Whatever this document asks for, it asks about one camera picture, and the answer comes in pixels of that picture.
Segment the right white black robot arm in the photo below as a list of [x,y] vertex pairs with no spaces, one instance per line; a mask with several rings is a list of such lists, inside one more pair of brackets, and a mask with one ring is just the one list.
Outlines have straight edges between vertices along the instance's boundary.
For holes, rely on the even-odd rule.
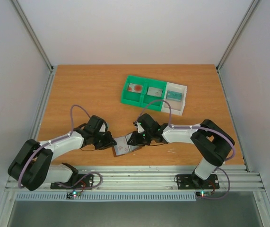
[[214,170],[235,155],[235,141],[211,120],[195,125],[160,125],[145,113],[134,122],[136,130],[127,141],[136,147],[149,146],[151,142],[160,144],[193,144],[202,155],[202,160],[191,174],[195,188],[201,188],[209,182]]

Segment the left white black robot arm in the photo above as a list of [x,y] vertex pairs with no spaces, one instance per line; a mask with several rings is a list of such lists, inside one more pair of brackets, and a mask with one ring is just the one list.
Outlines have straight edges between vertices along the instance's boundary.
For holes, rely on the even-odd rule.
[[51,162],[87,145],[93,145],[96,150],[113,148],[116,145],[104,119],[93,115],[87,123],[73,127],[60,137],[40,142],[27,140],[10,164],[8,174],[17,180],[19,188],[30,191],[38,189],[44,183],[74,188],[80,182],[78,170],[68,163],[52,166]]

